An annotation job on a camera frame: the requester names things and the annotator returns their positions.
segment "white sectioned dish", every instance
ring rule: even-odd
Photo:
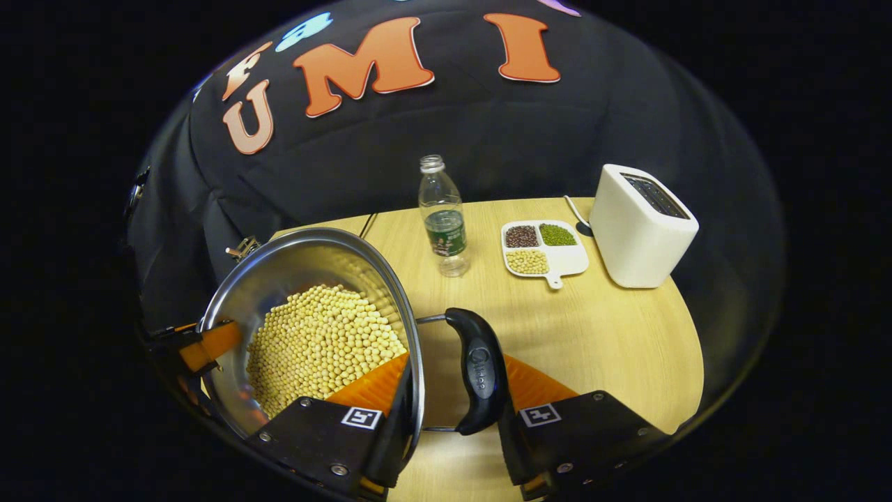
[[[570,235],[573,236],[576,244],[572,246],[546,246],[542,241],[542,234],[539,231],[539,225],[543,223],[557,225],[558,227],[567,230],[570,232]],[[529,225],[536,230],[536,240],[539,245],[536,247],[508,247],[505,242],[505,233],[512,227],[524,225]],[[582,242],[579,240],[579,235],[576,233],[576,230],[569,224],[558,220],[527,220],[523,222],[505,223],[501,230],[501,246],[502,260],[505,262],[505,268],[507,268],[509,272],[519,277],[544,277],[549,282],[549,286],[551,286],[552,289],[561,289],[564,287],[564,282],[560,279],[561,276],[583,273],[589,268],[589,256],[586,254],[585,247],[582,246]],[[520,273],[512,270],[511,267],[508,266],[508,253],[511,251],[520,251],[522,249],[536,249],[542,251],[548,261],[549,271],[547,273]]]

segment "screw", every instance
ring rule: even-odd
[[[332,464],[332,473],[337,476],[346,476],[350,473],[350,470],[341,464]]]

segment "wooden table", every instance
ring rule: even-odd
[[[580,213],[594,199],[575,197]],[[464,204],[471,266],[442,277],[417,208],[380,213],[365,239],[390,263],[417,317],[448,307],[473,310],[495,330],[502,350],[579,393],[603,389],[672,434],[697,412],[703,356],[693,321],[674,282],[657,289],[623,289],[601,262],[593,238],[582,238],[591,264],[552,290],[544,278],[505,269],[500,229],[517,220],[576,223],[563,198]],[[307,227],[359,235],[367,215]],[[273,238],[289,231],[277,232]],[[445,322],[418,327],[427,397],[424,425],[455,425],[467,412],[458,335]],[[472,436],[422,432],[409,465],[388,497],[394,501],[520,500],[501,455],[495,425]]]

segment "plastic water bottle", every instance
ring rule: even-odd
[[[421,187],[418,207],[425,221],[431,249],[440,257],[440,273],[458,277],[467,271],[465,219],[461,213],[458,188],[443,170],[446,165],[439,155],[421,158]]]

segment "metal clamp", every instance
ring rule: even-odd
[[[232,256],[236,263],[239,263],[244,260],[247,255],[250,255],[257,250],[258,247],[260,247],[260,242],[257,242],[257,239],[254,236],[250,236],[243,238],[242,242],[235,249],[227,247],[226,252],[228,255]]]

